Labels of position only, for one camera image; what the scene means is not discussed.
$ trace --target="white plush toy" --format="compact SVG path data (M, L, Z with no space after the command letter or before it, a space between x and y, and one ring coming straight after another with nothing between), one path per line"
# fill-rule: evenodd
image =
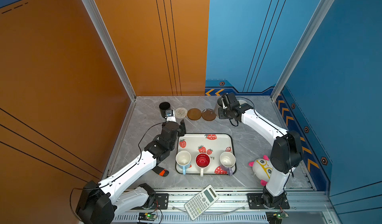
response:
M261 185L265 186L269 182L273 169L273 165L268 156L264 155L262 159L257 159L248 165L252 167L256 177L261 180Z

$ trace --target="white mug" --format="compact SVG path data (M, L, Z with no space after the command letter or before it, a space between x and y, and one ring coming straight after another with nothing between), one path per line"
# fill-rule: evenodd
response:
M227 169L228 175L232 176L233 175L232 167L236 163L235 155L233 155L233 153L231 153L231 152L223 152L220 155L220 162Z
M186 150L180 151L175 157L178 166L183 169L183 174L186 174L186 169L189 168L191 162L191 154Z

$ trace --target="blue wall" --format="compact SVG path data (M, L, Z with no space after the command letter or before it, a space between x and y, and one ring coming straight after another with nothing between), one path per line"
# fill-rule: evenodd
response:
M239 92L274 86L319 1L210 0L206 79Z
M286 84L330 158L330 198L344 224L381 222L381 8L335 0Z

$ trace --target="ventilation grille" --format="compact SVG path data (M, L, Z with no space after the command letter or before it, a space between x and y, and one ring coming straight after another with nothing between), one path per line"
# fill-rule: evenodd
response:
M138 213L132 214L123 214L114 217L113 223L136 223L138 218ZM188 216L188 214L178 213L178 212L169 212L163 215L163 220L161 224L181 224L185 222L192 223L206 223L212 224L213 222L218 223L268 223L267 216L265 212L246 212L240 214L229 214L229 215L201 215L196 218L194 221Z

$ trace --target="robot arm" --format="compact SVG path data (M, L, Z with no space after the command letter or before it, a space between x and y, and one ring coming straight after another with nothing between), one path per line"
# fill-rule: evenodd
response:
M261 116L249 104L240 104L233 93L223 94L218 99L220 119L235 119L261 134L272 146L270 162L274 166L269 182L263 190L264 204L274 208L282 201L284 187L289 176L303 160L300 135L287 131Z
M139 177L162 162L174 149L179 136L184 136L186 127L166 119L162 132L150 142L138 157L99 183L90 181L81 193L76 213L85 224L109 224L115 215L134 207L150 208L155 199L155 191L146 183L136 189L124 191Z

